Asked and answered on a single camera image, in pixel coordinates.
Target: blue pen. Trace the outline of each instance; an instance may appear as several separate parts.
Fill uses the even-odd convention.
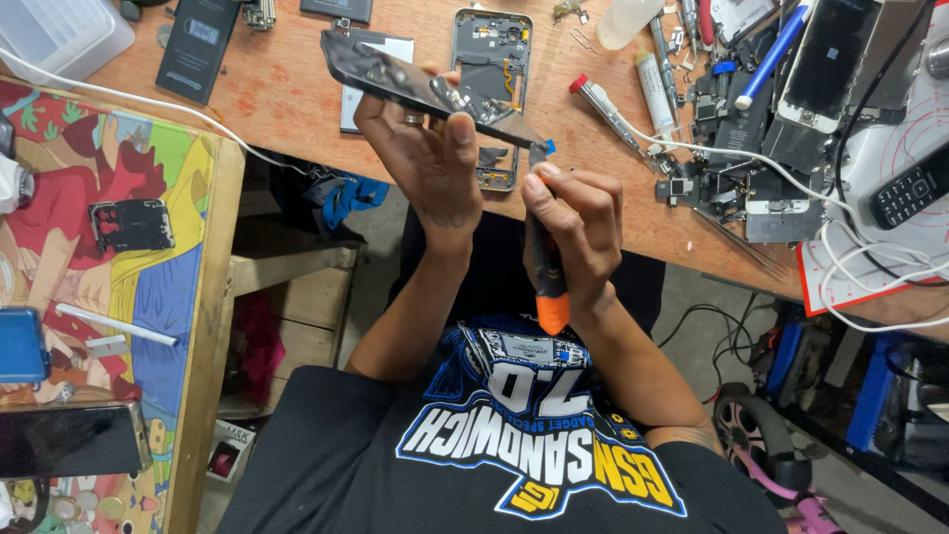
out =
[[[781,29],[777,39],[774,41],[774,45],[768,50],[764,61],[761,62],[761,65],[758,66],[758,69],[752,75],[752,80],[745,86],[745,90],[741,91],[741,96],[735,99],[735,107],[745,110],[752,106],[754,95],[758,94],[758,89],[765,83],[765,79],[771,76],[774,67],[777,66],[778,60],[788,51],[788,47],[791,46],[794,37],[797,37],[797,33],[801,31],[801,28],[808,22],[810,13],[814,8],[814,1],[815,0],[801,0],[797,9],[794,10],[794,14],[791,15],[791,19],[788,20],[788,24]]]

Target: white stick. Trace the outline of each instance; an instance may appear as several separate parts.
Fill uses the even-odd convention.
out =
[[[106,317],[105,315],[93,314],[92,312],[89,312],[82,308],[77,308],[75,306],[70,306],[68,304],[57,304],[56,311],[62,312],[64,314],[70,314],[82,319],[95,321],[105,326],[112,327],[116,330],[128,332],[131,335],[137,335],[138,337],[144,337],[145,339],[151,339],[152,341],[163,343],[165,345],[168,345],[169,347],[173,347],[177,343],[177,339],[174,337],[171,337],[170,335],[159,334],[158,332],[152,332],[151,330],[144,329],[141,326],[135,326],[134,324],[118,321],[116,319]]]

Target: blue strap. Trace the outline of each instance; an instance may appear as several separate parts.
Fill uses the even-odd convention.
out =
[[[355,174],[343,173],[346,181],[326,195],[323,203],[323,222],[335,230],[351,211],[365,211],[378,207],[389,192],[389,184]]]

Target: plastic container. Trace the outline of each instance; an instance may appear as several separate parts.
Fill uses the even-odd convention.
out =
[[[596,25],[596,38],[604,48],[619,50],[649,24],[665,0],[613,0]]]
[[[0,48],[37,67],[82,81],[135,42],[109,0],[0,0]],[[5,60],[37,86],[69,89]]]
[[[666,100],[665,91],[662,89],[662,78],[659,75],[656,54],[640,52],[640,57],[636,60],[636,69],[640,73],[642,92],[646,96],[646,106],[649,107],[649,116],[652,117],[656,135],[665,141],[672,141],[670,134],[676,129],[676,125],[672,120],[669,101]]]

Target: black t-shirt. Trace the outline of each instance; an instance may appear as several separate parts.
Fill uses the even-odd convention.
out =
[[[787,532],[709,449],[650,449],[575,337],[481,317],[433,360],[405,391],[297,369],[218,532]]]

